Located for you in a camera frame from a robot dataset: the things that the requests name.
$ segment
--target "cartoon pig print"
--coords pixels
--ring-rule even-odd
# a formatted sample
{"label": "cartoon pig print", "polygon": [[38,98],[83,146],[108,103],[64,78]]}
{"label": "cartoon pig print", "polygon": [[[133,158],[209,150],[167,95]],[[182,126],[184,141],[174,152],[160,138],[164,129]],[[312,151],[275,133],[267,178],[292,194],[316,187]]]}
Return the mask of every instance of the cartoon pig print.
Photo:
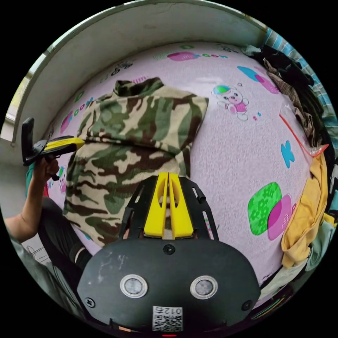
{"label": "cartoon pig print", "polygon": [[249,101],[243,97],[240,91],[233,86],[216,86],[212,92],[219,100],[217,104],[224,107],[230,113],[235,114],[239,120],[247,121],[247,105]]}
{"label": "cartoon pig print", "polygon": [[65,194],[66,193],[66,169],[65,167],[60,167],[60,171],[59,171],[59,188],[60,188],[60,192],[61,194]]}

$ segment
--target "brown plaid cloth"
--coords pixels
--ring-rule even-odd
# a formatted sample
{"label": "brown plaid cloth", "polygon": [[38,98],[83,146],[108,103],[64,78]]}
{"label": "brown plaid cloth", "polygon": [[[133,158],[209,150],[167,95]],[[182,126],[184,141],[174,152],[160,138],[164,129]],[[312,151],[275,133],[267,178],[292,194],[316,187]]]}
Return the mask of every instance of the brown plaid cloth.
{"label": "brown plaid cloth", "polygon": [[296,90],[289,84],[284,82],[279,76],[277,69],[273,68],[269,61],[264,59],[264,65],[267,69],[268,76],[273,80],[276,86],[279,88],[282,94],[289,96],[291,102],[295,107],[295,115],[302,125],[305,135],[311,145],[311,147],[317,147],[321,145],[321,136],[316,135],[315,128],[313,125],[312,116],[303,110],[302,104],[299,100],[299,96]]}

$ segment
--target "qr code label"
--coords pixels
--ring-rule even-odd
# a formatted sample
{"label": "qr code label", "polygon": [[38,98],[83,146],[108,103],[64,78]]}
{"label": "qr code label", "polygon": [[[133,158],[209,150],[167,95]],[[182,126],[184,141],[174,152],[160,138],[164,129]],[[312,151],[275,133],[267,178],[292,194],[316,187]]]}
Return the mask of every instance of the qr code label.
{"label": "qr code label", "polygon": [[183,310],[181,307],[152,307],[153,331],[183,331]]}

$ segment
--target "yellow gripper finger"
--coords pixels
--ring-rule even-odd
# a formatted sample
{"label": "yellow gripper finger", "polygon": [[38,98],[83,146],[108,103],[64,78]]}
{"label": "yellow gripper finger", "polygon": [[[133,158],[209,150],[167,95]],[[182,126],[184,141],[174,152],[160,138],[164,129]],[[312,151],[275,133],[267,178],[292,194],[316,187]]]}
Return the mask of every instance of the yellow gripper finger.
{"label": "yellow gripper finger", "polygon": [[168,173],[158,175],[156,187],[150,204],[148,217],[144,226],[146,236],[161,237],[164,235],[165,212],[167,209]]}
{"label": "yellow gripper finger", "polygon": [[170,218],[173,239],[192,236],[194,229],[177,174],[169,174]]}
{"label": "yellow gripper finger", "polygon": [[72,137],[72,138],[67,138],[67,139],[63,139],[63,140],[50,141],[50,142],[47,143],[44,150],[51,150],[53,148],[63,147],[65,145],[69,145],[69,144],[76,144],[76,148],[80,149],[85,144],[85,142],[78,137]]}

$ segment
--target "camouflage jacket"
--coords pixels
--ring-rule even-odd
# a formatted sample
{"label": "camouflage jacket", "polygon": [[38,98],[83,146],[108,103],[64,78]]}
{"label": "camouflage jacket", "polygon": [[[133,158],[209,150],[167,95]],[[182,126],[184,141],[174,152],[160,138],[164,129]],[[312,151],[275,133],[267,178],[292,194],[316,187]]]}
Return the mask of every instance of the camouflage jacket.
{"label": "camouflage jacket", "polygon": [[190,177],[190,150],[208,99],[159,78],[117,81],[89,104],[67,169],[63,214],[99,246],[115,241],[139,182],[168,171]]}

